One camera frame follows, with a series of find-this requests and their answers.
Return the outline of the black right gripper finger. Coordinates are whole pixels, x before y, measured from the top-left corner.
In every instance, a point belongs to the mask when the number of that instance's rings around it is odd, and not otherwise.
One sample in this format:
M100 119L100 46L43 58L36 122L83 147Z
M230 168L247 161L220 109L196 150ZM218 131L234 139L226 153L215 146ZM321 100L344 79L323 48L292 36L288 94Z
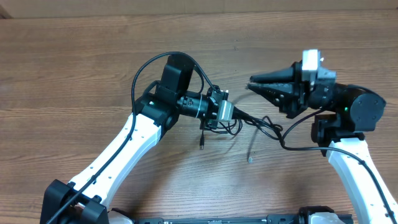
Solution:
M247 88L280 108L297 108L298 93L293 83L249 83Z
M291 82L294 79L294 68L288 67L282 70L262 73L253 75L249 81L253 83L286 83Z

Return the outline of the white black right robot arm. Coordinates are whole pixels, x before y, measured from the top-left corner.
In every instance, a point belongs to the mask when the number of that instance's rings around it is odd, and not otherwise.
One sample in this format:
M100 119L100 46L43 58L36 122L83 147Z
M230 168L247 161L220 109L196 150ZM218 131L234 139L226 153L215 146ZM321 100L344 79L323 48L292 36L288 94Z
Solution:
M336 82L336 72L320 61L293 63L283 70L253 75L247 88L288 118L314 110L314 150L336 170L360 223L397 223L397 202L371 159L366 132L374 131L386 101L357 85Z

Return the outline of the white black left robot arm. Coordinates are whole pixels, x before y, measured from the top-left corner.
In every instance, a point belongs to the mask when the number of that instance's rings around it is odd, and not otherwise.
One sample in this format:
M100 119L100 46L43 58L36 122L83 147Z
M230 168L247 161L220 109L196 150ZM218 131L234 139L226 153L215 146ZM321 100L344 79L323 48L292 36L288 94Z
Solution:
M106 149L68 183L54 180L44 193L41 223L133 223L109 206L118 188L142 156L185 115L201 121L229 122L228 91L211 83L201 66L183 52L166 52L162 77L139 98L123 129Z

